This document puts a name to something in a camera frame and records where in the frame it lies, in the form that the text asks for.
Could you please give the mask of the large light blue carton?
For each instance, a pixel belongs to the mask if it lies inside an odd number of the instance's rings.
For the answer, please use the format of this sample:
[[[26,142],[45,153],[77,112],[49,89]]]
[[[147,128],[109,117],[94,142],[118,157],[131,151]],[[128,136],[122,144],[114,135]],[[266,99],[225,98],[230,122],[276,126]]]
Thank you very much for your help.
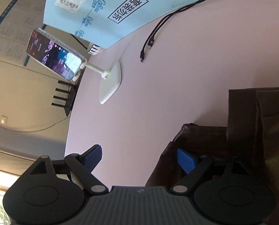
[[[198,0],[46,0],[43,22],[107,49],[149,22]]]

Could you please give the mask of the brown leather jacket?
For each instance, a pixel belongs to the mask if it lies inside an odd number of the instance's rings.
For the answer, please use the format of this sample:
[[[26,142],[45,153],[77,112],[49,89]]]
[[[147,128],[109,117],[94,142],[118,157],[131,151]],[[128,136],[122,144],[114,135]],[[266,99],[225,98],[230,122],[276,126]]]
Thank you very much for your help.
[[[189,174],[178,149],[200,159]],[[227,127],[183,125],[147,187],[143,222],[279,224],[279,87],[231,89]]]

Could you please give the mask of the black wifi router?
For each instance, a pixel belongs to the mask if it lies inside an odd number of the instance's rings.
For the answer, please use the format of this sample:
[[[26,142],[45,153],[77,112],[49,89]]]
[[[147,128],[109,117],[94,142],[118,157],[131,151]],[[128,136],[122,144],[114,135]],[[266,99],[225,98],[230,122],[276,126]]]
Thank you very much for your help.
[[[77,92],[78,92],[80,84],[79,83],[72,84],[69,82],[61,81],[61,80],[58,80],[58,84],[67,86],[68,89],[55,88],[56,92],[65,94],[65,97],[60,97],[60,96],[54,95],[53,99],[60,100],[63,103],[59,104],[59,103],[52,102],[51,105],[62,108],[65,112],[66,117],[68,117],[70,112],[73,109],[73,105],[75,103],[75,98],[77,96]]]

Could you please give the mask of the smartphone with lit screen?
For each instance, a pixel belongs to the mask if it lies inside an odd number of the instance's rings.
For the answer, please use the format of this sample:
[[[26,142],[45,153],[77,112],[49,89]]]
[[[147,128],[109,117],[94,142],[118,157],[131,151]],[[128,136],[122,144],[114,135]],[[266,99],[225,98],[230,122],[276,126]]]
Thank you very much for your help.
[[[26,52],[67,81],[77,81],[82,64],[87,61],[79,52],[41,28],[32,31]]]

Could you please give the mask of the wall poster blue border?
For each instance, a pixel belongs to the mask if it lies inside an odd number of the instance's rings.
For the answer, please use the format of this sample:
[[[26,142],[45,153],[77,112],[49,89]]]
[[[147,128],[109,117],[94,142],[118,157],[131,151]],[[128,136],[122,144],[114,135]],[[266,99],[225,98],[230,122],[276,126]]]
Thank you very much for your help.
[[[12,0],[0,15],[0,61],[25,67],[27,44],[34,29],[44,28],[46,0]]]

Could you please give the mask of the white phone stand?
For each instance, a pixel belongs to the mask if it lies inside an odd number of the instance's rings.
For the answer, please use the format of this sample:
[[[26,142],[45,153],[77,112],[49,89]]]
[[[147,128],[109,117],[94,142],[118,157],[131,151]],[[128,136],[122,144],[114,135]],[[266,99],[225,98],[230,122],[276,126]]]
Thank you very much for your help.
[[[85,61],[78,68],[73,81],[77,81],[80,76],[80,71],[84,68],[89,68],[101,75],[99,102],[104,104],[120,87],[122,81],[121,64],[119,61],[115,62],[109,69],[103,70],[88,61]]]

